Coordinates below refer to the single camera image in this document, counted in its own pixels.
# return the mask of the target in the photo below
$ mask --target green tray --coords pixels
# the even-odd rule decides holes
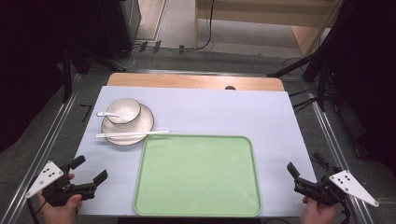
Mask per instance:
[[[246,137],[147,137],[134,197],[138,215],[255,217],[261,209],[252,146]]]

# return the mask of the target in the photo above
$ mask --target floor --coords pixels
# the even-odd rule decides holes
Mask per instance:
[[[145,10],[142,9],[142,18],[144,21],[141,22],[142,32],[140,34],[138,33],[139,40],[136,41],[136,43],[147,40],[150,45],[153,45],[155,41],[161,40],[161,47],[163,48],[178,48],[179,45],[184,45],[185,48],[193,46],[193,0],[164,0],[163,2],[153,0],[144,2],[148,5],[151,3],[157,6],[157,13],[154,13],[155,15],[147,15],[144,14]],[[207,41],[208,29],[205,20],[200,20],[199,22],[199,46],[202,46]],[[147,29],[146,32],[143,32],[143,27],[148,27],[149,24],[153,25],[151,25],[150,29]],[[271,69],[276,71],[302,57],[289,26],[246,22],[213,21],[211,43],[203,51],[220,53],[216,54],[219,65],[211,66],[210,69],[212,71],[219,69],[219,71],[239,73],[249,71],[249,73],[259,74],[261,70],[258,68],[257,64],[261,63],[261,58],[264,59],[264,62],[262,63],[265,63],[267,67],[270,67],[270,71]],[[184,64],[176,64],[173,63],[173,61],[159,62],[160,60],[166,59],[166,57],[177,57],[175,52],[166,51],[160,52],[156,55],[150,54],[149,56],[154,57],[157,61],[148,61],[150,64],[146,64],[145,59],[148,56],[145,55],[145,53],[148,54],[147,52],[143,52],[138,55],[137,52],[134,52],[134,55],[131,54],[129,57],[120,60],[119,63],[131,65],[128,67],[130,70],[134,68],[145,69],[150,66],[154,66],[156,69],[160,70],[173,70],[174,68],[190,69],[191,71],[199,71],[201,70],[200,68],[202,68],[201,71],[205,70],[201,64],[191,64],[191,66],[188,66]],[[233,61],[231,59],[228,60],[228,55],[232,54],[244,55],[244,60],[242,60],[244,64],[239,64],[238,61]],[[187,54],[184,55],[183,58],[180,58],[180,61],[188,64],[193,60],[202,60],[203,56],[205,57],[204,54],[200,54],[197,58]],[[92,68],[92,73],[94,74],[94,77],[86,76],[82,82],[90,83],[91,90],[98,91],[101,86],[106,85],[106,79],[108,78],[109,72],[103,72],[103,67],[99,66],[99,68],[96,68],[94,66]],[[288,92],[296,92],[307,88],[306,85],[301,82],[301,73],[301,70],[296,70],[291,73],[291,76],[282,77],[285,88]],[[64,129],[71,130],[70,132],[83,133],[85,129],[84,123],[71,123],[70,119],[81,119],[78,115],[86,113],[86,108],[81,105],[94,105],[95,94],[89,93],[89,90],[81,89],[79,90],[77,97],[79,98],[75,104],[79,104],[79,106],[75,105],[72,108],[72,112],[74,112],[71,113],[76,116],[69,117],[68,120],[63,121],[66,126]],[[306,97],[308,97],[308,94],[290,99],[293,104],[296,104]],[[15,189],[18,187],[18,183],[21,181],[21,177],[24,176],[26,170],[29,169],[31,161],[35,157],[35,153],[37,152],[37,149],[40,148],[43,140],[46,141],[46,132],[43,132],[43,130],[49,130],[52,128],[51,121],[56,119],[57,112],[61,107],[57,100],[59,98],[62,98],[61,91],[53,97],[48,106],[43,109],[40,116],[33,121],[32,125],[21,138],[23,141],[18,142],[13,147],[0,154],[0,170],[2,173],[0,187],[2,193],[5,193],[8,198],[10,198],[9,195],[14,194]],[[297,120],[301,125],[303,136],[308,137],[305,139],[307,148],[311,150],[326,147],[328,145],[326,142],[328,139],[323,136],[320,124],[318,123],[312,126],[312,124],[307,124],[306,122],[307,120],[311,120],[315,117],[314,110],[312,110],[311,113],[308,113],[309,110],[312,110],[312,108],[307,108],[297,115]],[[342,123],[339,122],[339,118],[337,118],[331,110],[329,110],[325,116],[326,119],[334,121],[334,123],[332,123],[332,128],[336,131],[333,135],[338,141],[337,145],[339,144],[339,147],[346,151],[345,154],[349,169],[356,171],[355,174],[357,174],[357,178],[359,180],[362,180],[363,186],[372,192],[375,198],[380,201],[379,209],[370,207],[370,211],[375,222],[365,220],[360,223],[391,223],[396,218],[393,212],[396,206],[396,181],[392,177],[391,172],[375,161],[366,162],[357,159],[353,153],[353,143],[348,138],[345,127],[342,127]],[[72,144],[70,144],[68,136],[72,135],[70,135],[70,133],[59,132],[57,143],[53,146],[53,150],[49,154],[50,158],[54,158],[54,153],[61,151],[64,153],[64,158],[61,159],[57,157],[56,160],[58,160],[58,162],[65,160],[65,158],[74,156],[73,152],[64,151],[62,147],[58,146],[67,144],[70,148],[77,148],[78,140],[72,141]],[[23,148],[24,150],[22,154],[19,152],[20,148]],[[9,201],[1,201],[1,214],[7,210],[8,203]],[[21,218],[17,223],[29,223],[29,220],[30,219],[28,215],[26,215],[25,208],[23,208]],[[286,220],[290,223],[298,223],[298,218],[296,217],[286,218]],[[79,223],[117,223],[117,219],[114,217],[103,219],[80,217],[78,221]],[[274,219],[268,223],[284,222],[282,220]]]

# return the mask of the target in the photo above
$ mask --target black equipment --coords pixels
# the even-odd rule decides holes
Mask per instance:
[[[43,189],[42,195],[46,199],[47,203],[53,207],[63,206],[71,196],[76,194],[82,195],[82,201],[94,198],[96,188],[107,179],[106,170],[95,177],[93,182],[89,184],[74,185],[70,183],[68,178],[70,169],[76,169],[84,161],[84,156],[79,156],[60,167],[64,172],[64,175]]]
[[[323,157],[317,152],[314,153],[312,160],[322,166],[326,170],[326,174],[320,179],[320,182],[314,184],[308,180],[300,178],[300,173],[294,167],[293,163],[290,162],[287,168],[294,178],[294,190],[317,201],[318,203],[326,204],[328,206],[340,203],[343,205],[344,214],[346,215],[342,224],[349,223],[350,212],[347,208],[347,195],[330,180],[331,175],[335,175],[342,171],[341,168],[329,164],[327,161],[323,160]]]

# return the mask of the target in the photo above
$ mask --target finger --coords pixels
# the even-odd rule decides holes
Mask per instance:
[[[66,206],[71,207],[73,209],[77,209],[79,203],[81,203],[81,200],[82,200],[82,195],[80,194],[73,195],[72,197],[69,198],[69,200],[67,200]]]
[[[67,177],[68,177],[69,179],[73,179],[73,178],[75,177],[75,175],[74,175],[74,174],[69,174]]]
[[[303,197],[303,203],[308,203],[308,197],[306,196]]]

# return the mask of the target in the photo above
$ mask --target white plate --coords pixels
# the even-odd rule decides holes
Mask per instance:
[[[149,132],[154,125],[154,116],[145,105],[141,105],[140,115],[134,120],[134,125],[114,124],[108,118],[103,119],[102,133],[133,133],[133,132]],[[122,137],[107,137],[107,141],[119,146],[128,146],[140,142],[147,135],[134,135]]]

